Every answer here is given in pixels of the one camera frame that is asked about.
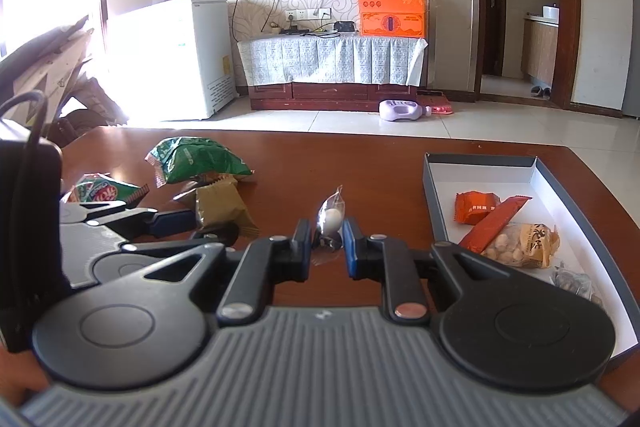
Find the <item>kitchen counter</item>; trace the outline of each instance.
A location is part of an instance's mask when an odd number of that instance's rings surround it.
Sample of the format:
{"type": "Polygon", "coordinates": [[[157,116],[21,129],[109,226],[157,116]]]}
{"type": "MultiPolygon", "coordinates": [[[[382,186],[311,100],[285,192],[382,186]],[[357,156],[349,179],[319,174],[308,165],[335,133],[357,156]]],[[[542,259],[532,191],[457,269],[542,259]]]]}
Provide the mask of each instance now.
{"type": "Polygon", "coordinates": [[[556,19],[549,19],[547,17],[543,17],[542,15],[525,15],[524,18],[526,20],[542,22],[543,24],[555,26],[556,28],[558,28],[558,20],[556,19]]]}

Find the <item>black cable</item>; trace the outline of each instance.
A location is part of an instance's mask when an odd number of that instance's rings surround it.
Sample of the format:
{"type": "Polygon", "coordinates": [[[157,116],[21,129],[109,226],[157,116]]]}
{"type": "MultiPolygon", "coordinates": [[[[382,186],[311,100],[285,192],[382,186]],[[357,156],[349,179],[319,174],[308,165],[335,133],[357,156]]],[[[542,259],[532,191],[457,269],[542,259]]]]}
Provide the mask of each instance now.
{"type": "Polygon", "coordinates": [[[20,316],[24,317],[26,304],[22,298],[20,272],[18,271],[18,242],[20,239],[18,237],[18,223],[20,220],[20,206],[24,203],[22,194],[26,184],[28,169],[30,165],[33,164],[34,155],[40,142],[40,136],[42,135],[44,120],[47,116],[47,98],[43,92],[37,90],[18,94],[0,105],[0,118],[2,118],[2,115],[9,109],[22,102],[35,102],[36,107],[33,125],[31,126],[27,143],[24,146],[22,161],[18,167],[18,175],[15,179],[14,193],[11,199],[11,210],[9,214],[9,264],[16,305],[20,316]]]}
{"type": "Polygon", "coordinates": [[[331,21],[331,22],[324,23],[324,24],[318,26],[318,28],[316,28],[314,31],[317,32],[320,28],[324,28],[325,26],[328,26],[329,24],[334,24],[334,22],[331,21]]]}
{"type": "Polygon", "coordinates": [[[267,25],[267,22],[269,22],[269,17],[271,17],[271,14],[273,13],[273,8],[275,6],[276,6],[276,0],[273,0],[273,3],[271,4],[271,9],[269,10],[269,15],[267,15],[267,19],[264,21],[264,24],[262,25],[262,29],[260,30],[260,33],[264,31],[264,27],[267,25]]]}
{"type": "Polygon", "coordinates": [[[305,33],[306,36],[309,37],[318,37],[319,39],[335,39],[336,37],[340,36],[340,33],[338,32],[334,32],[334,33],[313,33],[313,32],[309,32],[309,33],[305,33]]]}
{"type": "Polygon", "coordinates": [[[234,14],[231,16],[231,36],[234,38],[236,42],[236,29],[234,28],[234,21],[236,20],[236,8],[238,8],[238,0],[236,0],[236,5],[234,6],[234,14]]]}

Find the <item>green snack bag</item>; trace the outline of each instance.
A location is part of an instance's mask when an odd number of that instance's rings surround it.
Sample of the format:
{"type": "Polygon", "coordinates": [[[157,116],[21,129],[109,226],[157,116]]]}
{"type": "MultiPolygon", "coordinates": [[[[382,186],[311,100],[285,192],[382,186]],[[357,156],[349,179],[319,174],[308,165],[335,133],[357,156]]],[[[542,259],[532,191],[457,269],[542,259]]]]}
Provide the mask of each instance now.
{"type": "Polygon", "coordinates": [[[69,203],[125,201],[129,206],[136,206],[148,192],[148,185],[138,187],[119,182],[104,174],[85,174],[71,188],[66,201],[69,203]]]}
{"type": "Polygon", "coordinates": [[[205,174],[227,172],[250,176],[249,167],[229,149],[209,138],[166,138],[149,151],[145,160],[156,170],[156,185],[179,183],[205,174]]]}

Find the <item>tiled floor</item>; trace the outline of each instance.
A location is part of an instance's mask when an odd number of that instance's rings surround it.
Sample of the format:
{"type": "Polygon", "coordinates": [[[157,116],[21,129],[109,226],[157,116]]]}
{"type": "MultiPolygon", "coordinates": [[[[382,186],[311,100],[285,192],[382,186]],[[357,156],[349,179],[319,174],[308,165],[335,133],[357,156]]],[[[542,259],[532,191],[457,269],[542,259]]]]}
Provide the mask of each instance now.
{"type": "Polygon", "coordinates": [[[580,156],[640,225],[640,121],[494,102],[453,103],[453,108],[455,113],[448,116],[386,122],[380,120],[377,113],[366,112],[251,111],[248,98],[240,98],[212,120],[167,122],[158,126],[386,134],[564,145],[580,156]]]}
{"type": "Polygon", "coordinates": [[[480,92],[531,98],[531,87],[532,84],[520,78],[484,74],[482,76],[482,84],[480,84],[480,92]]]}

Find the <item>wall outlet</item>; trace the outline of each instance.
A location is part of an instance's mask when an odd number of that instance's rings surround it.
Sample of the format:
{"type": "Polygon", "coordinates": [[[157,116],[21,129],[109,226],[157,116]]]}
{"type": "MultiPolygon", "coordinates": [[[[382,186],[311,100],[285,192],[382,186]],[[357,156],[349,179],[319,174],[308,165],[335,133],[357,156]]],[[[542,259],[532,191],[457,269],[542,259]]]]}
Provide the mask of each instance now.
{"type": "Polygon", "coordinates": [[[309,8],[306,11],[306,18],[310,21],[329,20],[331,8],[309,8]]]}
{"type": "Polygon", "coordinates": [[[321,8],[318,10],[318,18],[320,20],[331,19],[331,8],[321,8]]]}
{"type": "Polygon", "coordinates": [[[304,10],[286,10],[284,12],[287,21],[319,21],[331,19],[331,8],[308,8],[304,10]]]}

